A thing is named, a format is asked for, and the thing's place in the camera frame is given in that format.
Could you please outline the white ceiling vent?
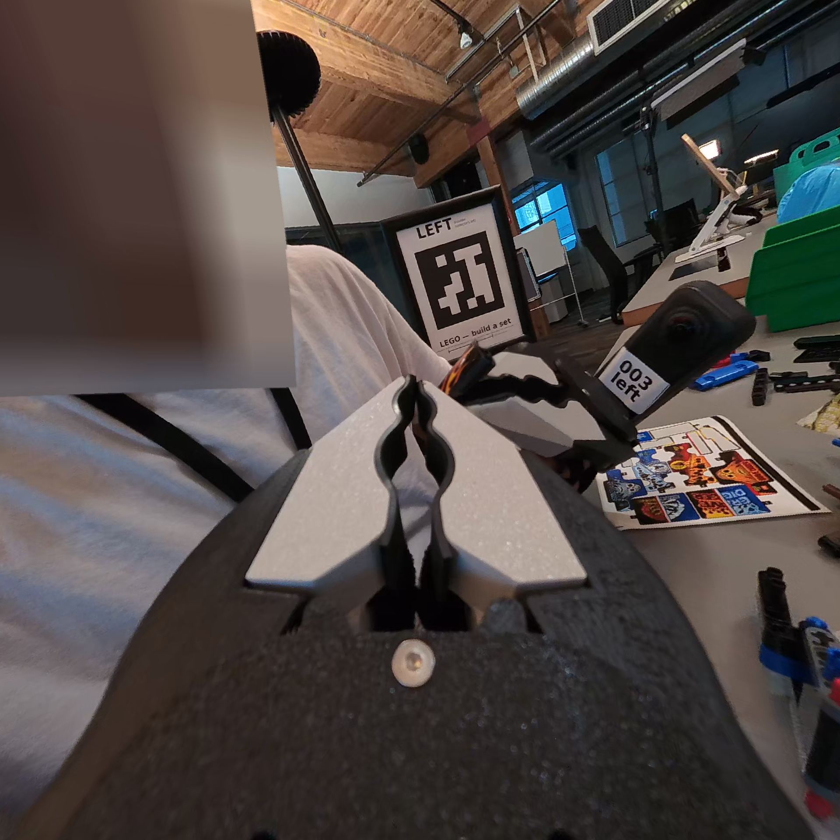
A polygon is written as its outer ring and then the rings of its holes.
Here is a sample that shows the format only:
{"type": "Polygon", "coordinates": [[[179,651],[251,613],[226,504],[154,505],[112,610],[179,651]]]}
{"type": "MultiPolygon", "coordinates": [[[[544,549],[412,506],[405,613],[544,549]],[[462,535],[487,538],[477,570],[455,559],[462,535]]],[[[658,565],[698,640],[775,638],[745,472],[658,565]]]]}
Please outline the white ceiling vent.
{"type": "Polygon", "coordinates": [[[604,1],[586,17],[593,52],[599,55],[669,1],[604,1]]]}

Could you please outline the black round-headed stand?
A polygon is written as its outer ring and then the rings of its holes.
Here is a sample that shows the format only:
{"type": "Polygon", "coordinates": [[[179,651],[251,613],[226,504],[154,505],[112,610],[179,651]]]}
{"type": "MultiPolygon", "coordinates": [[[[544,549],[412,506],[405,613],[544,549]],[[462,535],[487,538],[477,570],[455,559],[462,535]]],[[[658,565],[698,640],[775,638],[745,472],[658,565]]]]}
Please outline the black round-headed stand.
{"type": "Polygon", "coordinates": [[[302,114],[319,93],[319,60],[303,38],[286,31],[259,31],[257,41],[270,122],[280,133],[328,246],[342,255],[339,234],[291,127],[291,118],[302,114]]]}

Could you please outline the silver air duct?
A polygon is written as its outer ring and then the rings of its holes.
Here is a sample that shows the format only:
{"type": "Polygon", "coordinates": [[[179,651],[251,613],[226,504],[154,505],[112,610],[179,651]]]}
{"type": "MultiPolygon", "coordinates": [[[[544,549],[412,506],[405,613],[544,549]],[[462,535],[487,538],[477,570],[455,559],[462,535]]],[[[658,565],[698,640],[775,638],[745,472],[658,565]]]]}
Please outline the silver air duct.
{"type": "Polygon", "coordinates": [[[652,39],[654,28],[639,27],[596,54],[591,34],[584,31],[541,69],[536,80],[517,89],[519,116],[534,121],[564,100],[582,102],[603,92],[644,63],[652,39]]]}

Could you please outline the blue lego panel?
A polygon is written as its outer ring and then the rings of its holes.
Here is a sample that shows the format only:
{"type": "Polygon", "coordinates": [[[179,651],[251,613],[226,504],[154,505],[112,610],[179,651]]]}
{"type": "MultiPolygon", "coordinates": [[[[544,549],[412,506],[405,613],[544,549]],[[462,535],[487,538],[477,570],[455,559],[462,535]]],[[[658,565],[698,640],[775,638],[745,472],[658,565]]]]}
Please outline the blue lego panel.
{"type": "Polygon", "coordinates": [[[735,360],[729,364],[719,366],[698,377],[689,384],[689,389],[698,392],[708,392],[731,382],[737,382],[754,373],[760,368],[757,362],[747,359],[735,360]]]}

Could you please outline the green plastic carrier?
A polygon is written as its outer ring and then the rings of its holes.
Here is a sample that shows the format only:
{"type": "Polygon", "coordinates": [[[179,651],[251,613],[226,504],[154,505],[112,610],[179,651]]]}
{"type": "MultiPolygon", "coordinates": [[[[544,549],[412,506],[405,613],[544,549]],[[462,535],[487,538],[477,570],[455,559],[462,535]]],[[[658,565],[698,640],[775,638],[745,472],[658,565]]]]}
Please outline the green plastic carrier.
{"type": "Polygon", "coordinates": [[[814,140],[798,146],[789,160],[791,178],[796,179],[800,174],[808,172],[818,165],[831,163],[839,159],[839,128],[826,132],[814,140]]]}

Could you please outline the orange striped lego part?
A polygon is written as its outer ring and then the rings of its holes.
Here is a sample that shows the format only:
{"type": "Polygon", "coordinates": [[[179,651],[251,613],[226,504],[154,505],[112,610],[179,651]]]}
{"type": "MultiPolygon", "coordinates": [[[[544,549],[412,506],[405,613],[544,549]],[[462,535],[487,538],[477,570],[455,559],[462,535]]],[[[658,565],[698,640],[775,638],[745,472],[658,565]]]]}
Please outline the orange striped lego part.
{"type": "Polygon", "coordinates": [[[474,342],[450,368],[439,389],[458,399],[487,376],[494,366],[493,354],[474,342]]]}

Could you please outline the instruction board on stand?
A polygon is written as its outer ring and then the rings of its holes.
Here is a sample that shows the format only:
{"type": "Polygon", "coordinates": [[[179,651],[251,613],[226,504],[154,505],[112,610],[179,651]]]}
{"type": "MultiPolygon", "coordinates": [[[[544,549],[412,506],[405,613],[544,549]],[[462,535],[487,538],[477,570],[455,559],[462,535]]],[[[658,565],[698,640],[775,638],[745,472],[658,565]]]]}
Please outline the instruction board on stand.
{"type": "Polygon", "coordinates": [[[744,240],[744,234],[738,231],[763,219],[760,210],[739,206],[739,200],[747,192],[747,186],[737,175],[729,169],[715,166],[688,134],[684,133],[681,140],[719,187],[720,197],[717,206],[708,215],[688,249],[675,257],[676,266],[713,256],[718,251],[744,240]]]}

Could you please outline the green plastic bin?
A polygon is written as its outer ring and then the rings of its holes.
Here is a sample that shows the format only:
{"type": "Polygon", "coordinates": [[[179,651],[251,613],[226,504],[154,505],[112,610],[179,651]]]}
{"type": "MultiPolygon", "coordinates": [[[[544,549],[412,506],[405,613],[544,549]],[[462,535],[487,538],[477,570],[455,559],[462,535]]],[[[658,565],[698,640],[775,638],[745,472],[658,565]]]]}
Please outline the green plastic bin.
{"type": "Polygon", "coordinates": [[[839,320],[839,207],[777,224],[752,258],[745,306],[770,332],[839,320]]]}

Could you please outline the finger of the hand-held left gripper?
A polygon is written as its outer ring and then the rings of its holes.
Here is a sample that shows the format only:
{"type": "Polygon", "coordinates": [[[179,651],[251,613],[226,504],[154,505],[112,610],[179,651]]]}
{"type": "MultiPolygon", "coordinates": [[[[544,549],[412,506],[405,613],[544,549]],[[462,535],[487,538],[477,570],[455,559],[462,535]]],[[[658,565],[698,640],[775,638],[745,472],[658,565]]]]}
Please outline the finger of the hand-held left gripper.
{"type": "Polygon", "coordinates": [[[542,358],[525,353],[500,352],[493,366],[468,386],[468,403],[500,403],[518,397],[526,403],[562,403],[568,387],[542,358]]]}
{"type": "Polygon", "coordinates": [[[514,445],[545,457],[561,455],[578,443],[606,441],[594,417],[574,400],[556,406],[513,395],[495,402],[473,403],[468,410],[514,445]]]}

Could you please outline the black chest harness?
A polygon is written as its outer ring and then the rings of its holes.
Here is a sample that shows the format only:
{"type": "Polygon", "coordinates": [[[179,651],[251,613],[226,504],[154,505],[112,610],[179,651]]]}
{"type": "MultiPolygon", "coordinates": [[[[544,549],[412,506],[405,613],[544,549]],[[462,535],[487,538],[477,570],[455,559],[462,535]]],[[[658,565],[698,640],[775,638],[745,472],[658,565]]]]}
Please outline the black chest harness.
{"type": "MultiPolygon", "coordinates": [[[[309,449],[312,439],[291,390],[277,387],[269,388],[267,392],[276,405],[295,450],[299,452],[309,449]]],[[[130,395],[94,393],[75,395],[75,398],[162,448],[235,505],[254,491],[245,479],[207,447],[130,395]]]]}

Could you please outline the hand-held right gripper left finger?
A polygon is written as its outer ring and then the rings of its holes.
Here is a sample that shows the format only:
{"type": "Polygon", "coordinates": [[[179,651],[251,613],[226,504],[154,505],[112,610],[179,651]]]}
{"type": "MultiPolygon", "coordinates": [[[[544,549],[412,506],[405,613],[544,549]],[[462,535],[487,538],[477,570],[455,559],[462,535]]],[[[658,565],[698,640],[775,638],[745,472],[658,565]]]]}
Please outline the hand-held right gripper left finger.
{"type": "Polygon", "coordinates": [[[362,610],[374,631],[415,627],[416,573],[393,478],[416,398],[414,376],[395,380],[311,447],[247,585],[362,610]]]}

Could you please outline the white rolling whiteboard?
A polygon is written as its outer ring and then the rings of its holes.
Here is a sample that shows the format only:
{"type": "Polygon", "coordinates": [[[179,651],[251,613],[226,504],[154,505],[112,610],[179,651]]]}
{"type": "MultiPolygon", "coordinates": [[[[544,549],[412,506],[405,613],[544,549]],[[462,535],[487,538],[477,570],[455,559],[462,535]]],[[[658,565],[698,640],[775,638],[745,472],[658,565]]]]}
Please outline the white rolling whiteboard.
{"type": "Polygon", "coordinates": [[[571,314],[572,306],[578,312],[577,325],[587,329],[580,292],[568,249],[564,246],[554,220],[515,235],[513,244],[526,268],[528,304],[548,317],[560,313],[561,318],[571,314]]]}

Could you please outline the black office chair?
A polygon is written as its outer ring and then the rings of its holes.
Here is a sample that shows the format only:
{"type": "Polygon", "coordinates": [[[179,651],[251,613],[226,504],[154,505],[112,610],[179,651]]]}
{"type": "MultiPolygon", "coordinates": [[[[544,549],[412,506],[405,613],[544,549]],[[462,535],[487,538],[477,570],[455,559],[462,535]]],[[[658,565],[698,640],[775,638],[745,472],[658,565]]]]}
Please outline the black office chair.
{"type": "Polygon", "coordinates": [[[631,299],[631,285],[634,284],[637,290],[651,276],[654,270],[653,256],[647,252],[636,255],[629,263],[632,273],[628,274],[627,266],[606,243],[598,227],[580,227],[577,235],[607,280],[610,291],[610,320],[616,325],[623,324],[622,312],[631,299]]]}

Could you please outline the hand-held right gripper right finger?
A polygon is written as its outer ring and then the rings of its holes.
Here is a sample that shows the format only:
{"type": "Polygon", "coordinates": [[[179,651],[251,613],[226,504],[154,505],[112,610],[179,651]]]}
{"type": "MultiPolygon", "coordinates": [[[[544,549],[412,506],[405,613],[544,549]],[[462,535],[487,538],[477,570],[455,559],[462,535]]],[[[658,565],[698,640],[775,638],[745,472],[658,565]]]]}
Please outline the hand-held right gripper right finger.
{"type": "Polygon", "coordinates": [[[437,482],[417,595],[428,631],[470,630],[499,600],[577,589],[587,573],[520,449],[436,387],[418,387],[437,482]]]}

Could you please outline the lego sticker sheet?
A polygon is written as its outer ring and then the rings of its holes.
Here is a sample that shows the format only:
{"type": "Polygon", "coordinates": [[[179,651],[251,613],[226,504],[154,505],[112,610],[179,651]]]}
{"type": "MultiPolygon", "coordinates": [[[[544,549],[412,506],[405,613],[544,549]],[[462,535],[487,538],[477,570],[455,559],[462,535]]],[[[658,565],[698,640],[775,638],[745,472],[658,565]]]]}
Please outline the lego sticker sheet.
{"type": "Polygon", "coordinates": [[[652,427],[637,440],[595,481],[602,511],[621,531],[829,512],[724,416],[652,427]]]}

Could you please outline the framed marker sign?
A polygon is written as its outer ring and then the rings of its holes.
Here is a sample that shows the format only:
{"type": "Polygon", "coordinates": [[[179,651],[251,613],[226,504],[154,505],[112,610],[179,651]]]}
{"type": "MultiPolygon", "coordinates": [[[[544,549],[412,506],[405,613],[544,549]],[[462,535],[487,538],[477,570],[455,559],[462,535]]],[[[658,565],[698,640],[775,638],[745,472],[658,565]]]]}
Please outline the framed marker sign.
{"type": "Polygon", "coordinates": [[[536,340],[498,185],[387,218],[382,231],[431,350],[454,363],[536,340]]]}

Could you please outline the black blue lego part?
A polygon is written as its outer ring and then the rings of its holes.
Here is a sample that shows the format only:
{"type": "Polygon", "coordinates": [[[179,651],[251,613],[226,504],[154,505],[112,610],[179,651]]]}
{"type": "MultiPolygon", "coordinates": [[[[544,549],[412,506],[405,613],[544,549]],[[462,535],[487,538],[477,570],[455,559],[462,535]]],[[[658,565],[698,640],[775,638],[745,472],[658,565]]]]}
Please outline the black blue lego part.
{"type": "Polygon", "coordinates": [[[759,661],[791,713],[806,810],[838,836],[839,641],[823,619],[791,617],[781,570],[758,573],[759,661]]]}

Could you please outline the crinkled plastic bag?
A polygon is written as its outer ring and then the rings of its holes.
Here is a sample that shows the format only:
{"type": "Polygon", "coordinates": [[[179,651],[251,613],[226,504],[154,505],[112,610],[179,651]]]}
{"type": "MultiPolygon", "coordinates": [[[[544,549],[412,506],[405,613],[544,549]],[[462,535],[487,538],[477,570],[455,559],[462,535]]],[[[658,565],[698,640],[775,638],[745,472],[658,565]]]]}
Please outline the crinkled plastic bag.
{"type": "Polygon", "coordinates": [[[821,164],[800,175],[782,196],[778,223],[787,224],[839,205],[839,160],[821,164]]]}

